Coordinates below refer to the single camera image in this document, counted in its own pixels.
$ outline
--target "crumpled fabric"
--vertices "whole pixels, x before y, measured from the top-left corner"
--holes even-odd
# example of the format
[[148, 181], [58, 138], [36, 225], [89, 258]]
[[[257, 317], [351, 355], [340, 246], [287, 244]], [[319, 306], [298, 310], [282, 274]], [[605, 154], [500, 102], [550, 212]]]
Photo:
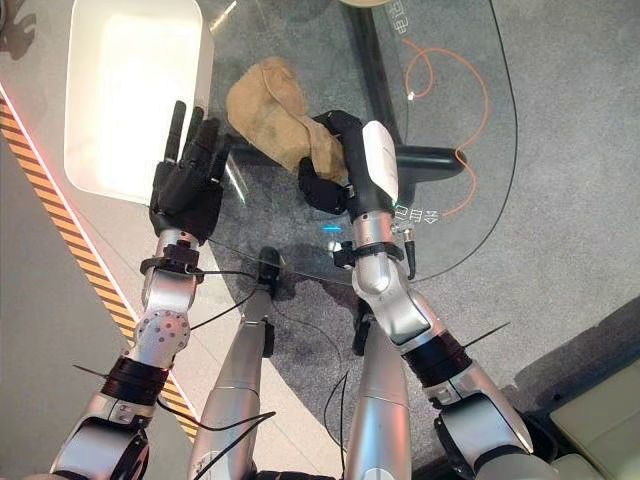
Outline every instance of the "crumpled fabric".
[[311, 157], [318, 176], [346, 176], [340, 142], [307, 116], [302, 89], [284, 59], [269, 57], [249, 68], [229, 90], [227, 115], [249, 143], [289, 172]]

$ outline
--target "glass tabletop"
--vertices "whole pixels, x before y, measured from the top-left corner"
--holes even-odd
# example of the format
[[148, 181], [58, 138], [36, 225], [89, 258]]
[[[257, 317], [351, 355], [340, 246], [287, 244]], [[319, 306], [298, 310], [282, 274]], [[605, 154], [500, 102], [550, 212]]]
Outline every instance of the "glass tabletop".
[[[509, 81], [488, 2], [466, 2], [466, 9], [449, 0], [392, 0], [372, 9], [320, 0], [204, 3], [217, 18], [213, 114], [226, 117], [226, 95], [249, 67], [282, 57], [310, 116], [341, 109], [365, 122], [380, 120], [394, 137], [395, 222], [415, 229], [414, 281], [453, 268], [482, 245], [506, 202], [516, 148]], [[417, 147], [435, 149], [417, 155]], [[255, 258], [270, 245], [280, 250], [285, 268], [350, 283], [350, 273], [332, 259], [336, 245], [351, 239], [346, 213], [314, 210], [295, 175], [245, 146], [232, 149], [223, 181], [214, 252]]]

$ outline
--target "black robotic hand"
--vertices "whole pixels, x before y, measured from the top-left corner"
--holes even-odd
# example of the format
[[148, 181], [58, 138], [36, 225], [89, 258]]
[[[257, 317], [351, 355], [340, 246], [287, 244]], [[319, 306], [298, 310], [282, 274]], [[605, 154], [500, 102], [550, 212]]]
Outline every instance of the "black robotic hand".
[[190, 233], [202, 245], [213, 233], [223, 189], [227, 148], [216, 151], [220, 122], [203, 121], [204, 111], [194, 107], [182, 158], [178, 161], [186, 105], [176, 102], [167, 138], [165, 159], [156, 167], [149, 218], [156, 235], [166, 229]]
[[334, 215], [340, 215], [346, 209], [352, 221], [373, 210], [393, 212], [391, 198], [369, 176], [360, 119], [342, 110], [331, 110], [314, 120], [323, 124], [342, 143], [350, 185], [343, 187], [319, 178], [312, 161], [303, 158], [298, 171], [298, 186], [307, 203]]

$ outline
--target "orange cable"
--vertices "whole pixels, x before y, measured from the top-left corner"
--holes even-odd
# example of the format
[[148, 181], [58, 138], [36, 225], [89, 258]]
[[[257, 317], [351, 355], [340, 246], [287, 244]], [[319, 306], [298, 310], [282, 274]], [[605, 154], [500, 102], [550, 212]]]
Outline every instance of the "orange cable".
[[460, 54], [458, 54], [458, 53], [456, 53], [456, 52], [454, 52], [452, 50], [448, 50], [446, 48], [441, 48], [441, 47], [430, 47], [430, 48], [426, 48], [426, 49], [425, 48], [421, 48], [418, 45], [416, 45], [414, 42], [409, 40], [408, 38], [403, 38], [402, 41], [404, 43], [406, 43], [407, 45], [409, 45], [410, 47], [412, 47], [413, 49], [417, 50], [417, 52], [418, 52], [411, 59], [411, 62], [409, 62], [409, 66], [407, 67], [407, 71], [405, 72], [405, 88], [407, 89], [407, 94], [409, 94], [411, 92], [411, 90], [409, 88], [409, 80], [410, 80], [410, 77], [411, 77], [411, 70], [415, 67], [416, 62], [420, 58], [422, 58], [425, 61], [425, 63], [427, 64], [427, 67], [429, 68], [429, 72], [430, 72], [429, 84], [428, 84], [428, 86], [427, 86], [427, 88], [425, 90], [420, 92], [420, 94], [416, 94], [414, 96], [414, 98], [423, 97], [424, 95], [426, 95], [431, 90], [431, 87], [433, 85], [433, 69], [431, 67], [431, 62], [429, 61], [429, 57], [428, 57], [428, 53], [429, 52], [442, 53], [442, 54], [448, 55], [448, 56], [454, 58], [455, 60], [459, 61], [460, 63], [462, 63], [465, 67], [467, 67], [471, 71], [473, 76], [476, 77], [476, 79], [480, 83], [480, 87], [482, 88], [482, 94], [483, 94], [483, 97], [484, 97], [484, 102], [483, 102], [484, 112], [482, 114], [482, 121], [480, 122], [480, 125], [478, 126], [478, 128], [476, 129], [474, 134], [471, 135], [471, 137], [469, 137], [465, 142], [463, 142], [462, 144], [458, 145], [456, 147], [456, 149], [455, 149], [456, 159], [469, 172], [469, 176], [471, 177], [471, 189], [470, 189], [469, 194], [467, 195], [467, 197], [464, 199], [464, 201], [460, 205], [458, 205], [457, 207], [454, 207], [454, 208], [452, 208], [450, 210], [447, 210], [446, 212], [444, 212], [442, 214], [443, 217], [447, 217], [449, 215], [452, 215], [454, 213], [459, 212], [464, 207], [466, 207], [467, 204], [471, 201], [471, 199], [475, 195], [476, 186], [477, 186], [477, 183], [478, 183], [477, 182], [477, 178], [476, 178], [476, 174], [475, 174], [473, 168], [471, 168], [471, 166], [462, 159], [462, 157], [460, 156], [460, 150], [462, 150], [463, 148], [465, 148], [465, 147], [471, 145], [472, 143], [474, 143], [478, 139], [478, 137], [480, 136], [482, 131], [484, 130], [484, 128], [485, 128], [485, 126], [487, 124], [487, 119], [489, 118], [489, 93], [487, 91], [487, 87], [486, 87], [484, 81], [482, 80], [482, 77], [478, 73], [478, 70], [476, 70], [476, 68], [473, 66], [473, 64], [471, 62], [469, 62], [466, 58], [464, 58], [462, 55], [460, 55]]

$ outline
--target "white tray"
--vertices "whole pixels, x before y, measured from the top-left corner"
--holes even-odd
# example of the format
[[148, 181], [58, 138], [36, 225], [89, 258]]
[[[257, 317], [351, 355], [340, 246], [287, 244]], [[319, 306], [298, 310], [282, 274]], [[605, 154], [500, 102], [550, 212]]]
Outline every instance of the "white tray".
[[176, 100], [208, 105], [213, 39], [195, 0], [76, 0], [64, 167], [77, 188], [148, 204]]

